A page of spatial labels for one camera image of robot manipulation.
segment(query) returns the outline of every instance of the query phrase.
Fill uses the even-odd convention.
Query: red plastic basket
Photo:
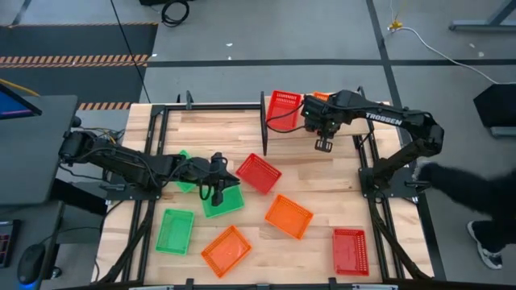
[[[281,172],[258,155],[251,153],[236,171],[245,182],[263,194],[267,194],[280,179]]]
[[[369,276],[363,230],[333,230],[333,264],[339,275]]]
[[[295,110],[301,103],[301,94],[282,91],[273,91],[271,101],[268,104],[267,120],[281,116]],[[298,124],[298,113],[294,112],[283,118],[273,119],[268,125],[274,129],[290,130]]]

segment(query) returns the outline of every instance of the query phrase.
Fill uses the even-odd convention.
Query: concrete floor
[[[388,0],[374,0],[381,26],[390,22]],[[457,59],[516,59],[516,34],[451,32],[453,19],[485,19],[503,1],[393,0],[399,19],[416,29],[432,46]],[[136,0],[114,0],[123,22],[159,22],[159,15]],[[15,18],[21,0],[0,2],[0,24]],[[183,25],[160,25],[153,60],[270,60],[270,59],[380,59],[365,1],[356,0],[197,0]],[[107,0],[32,0],[22,23],[112,23]],[[433,60],[407,31],[388,35],[382,28],[391,60]],[[497,81],[516,81],[516,67],[478,67]],[[492,176],[516,167],[516,142],[493,139],[482,127],[472,99],[489,86],[484,78],[455,66],[393,67],[404,106],[428,110],[444,127],[442,164]],[[255,102],[261,90],[298,92],[336,91],[362,85],[369,99],[391,101],[382,66],[311,65],[209,68],[148,68],[145,84],[153,102],[174,102],[187,89],[196,102]],[[85,111],[85,126],[119,129],[127,112]],[[77,173],[99,174],[94,168]],[[64,179],[67,173],[60,173]],[[485,218],[430,191],[428,200],[446,278],[494,284],[516,284],[516,250],[503,251],[504,269],[485,267],[464,228],[472,219]],[[65,274],[46,288],[86,284],[91,278],[95,246],[71,246],[58,264]],[[80,253],[83,259],[70,259]]]

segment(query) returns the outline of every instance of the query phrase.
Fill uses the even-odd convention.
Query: screen
[[[0,118],[32,115],[32,111],[14,98],[0,91]]]

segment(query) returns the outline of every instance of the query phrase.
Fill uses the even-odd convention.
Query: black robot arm
[[[212,205],[223,202],[222,191],[238,185],[239,179],[227,172],[227,159],[217,152],[211,160],[183,155],[148,155],[89,131],[74,131],[65,136],[60,149],[64,164],[92,163],[122,176],[133,186],[145,190],[162,189],[169,181],[181,181],[208,187],[207,199],[213,190]]]
[[[441,152],[444,130],[430,113],[420,110],[398,109],[374,101],[368,101],[357,92],[341,90],[326,101],[306,95],[301,115],[305,128],[320,136],[315,149],[331,151],[333,139],[341,124],[351,124],[356,118],[366,118],[406,129],[412,142],[388,159],[381,158],[372,169],[373,183],[379,189],[389,187],[393,174],[419,156],[433,156]]]

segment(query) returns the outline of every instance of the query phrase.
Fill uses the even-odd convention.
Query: monitor
[[[41,110],[0,84],[0,120],[41,115]]]

